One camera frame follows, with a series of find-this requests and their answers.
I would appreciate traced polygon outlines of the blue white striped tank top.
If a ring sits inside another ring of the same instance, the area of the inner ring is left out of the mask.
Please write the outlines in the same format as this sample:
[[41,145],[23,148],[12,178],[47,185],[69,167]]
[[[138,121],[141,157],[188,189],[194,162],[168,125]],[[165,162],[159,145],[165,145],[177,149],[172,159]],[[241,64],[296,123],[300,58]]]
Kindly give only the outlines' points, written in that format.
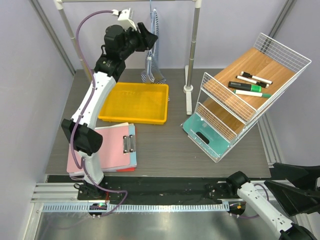
[[158,36],[154,47],[146,52],[145,69],[141,72],[141,80],[145,83],[151,84],[166,84],[166,78],[159,68],[159,40],[160,40],[160,27],[158,13],[153,8],[153,16],[150,19],[150,32]]

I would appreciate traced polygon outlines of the light blue wire hanger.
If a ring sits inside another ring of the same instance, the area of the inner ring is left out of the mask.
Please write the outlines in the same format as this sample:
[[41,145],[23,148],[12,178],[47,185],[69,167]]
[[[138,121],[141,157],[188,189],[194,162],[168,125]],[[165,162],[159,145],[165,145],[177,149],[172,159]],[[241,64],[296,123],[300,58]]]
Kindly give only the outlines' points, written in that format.
[[153,5],[152,0],[149,0],[149,12],[150,12],[150,18],[153,17]]

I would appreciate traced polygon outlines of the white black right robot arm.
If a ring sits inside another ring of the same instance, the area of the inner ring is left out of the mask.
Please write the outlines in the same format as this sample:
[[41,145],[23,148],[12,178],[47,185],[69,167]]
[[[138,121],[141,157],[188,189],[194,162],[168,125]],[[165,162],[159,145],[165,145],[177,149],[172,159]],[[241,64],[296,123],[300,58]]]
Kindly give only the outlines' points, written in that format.
[[284,214],[258,192],[242,171],[237,171],[226,178],[226,193],[233,198],[240,197],[248,203],[279,240],[314,240],[315,236],[307,228],[289,218],[320,211],[320,188],[317,185],[320,167],[276,162],[273,168],[291,183],[287,185],[273,180],[264,182],[282,207]]

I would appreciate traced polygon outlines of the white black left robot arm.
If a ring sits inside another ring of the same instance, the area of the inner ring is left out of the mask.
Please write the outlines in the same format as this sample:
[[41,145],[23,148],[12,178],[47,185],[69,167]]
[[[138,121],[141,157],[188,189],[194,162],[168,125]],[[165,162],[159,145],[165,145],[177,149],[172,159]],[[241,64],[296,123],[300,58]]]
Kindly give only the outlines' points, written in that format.
[[98,115],[124,72],[126,59],[135,52],[152,49],[157,40],[158,36],[142,22],[137,24],[137,29],[115,24],[105,30],[89,89],[74,115],[61,123],[73,161],[78,169],[84,170],[83,184],[78,188],[81,197],[100,200],[108,191],[98,155],[103,143],[103,136],[95,130]]

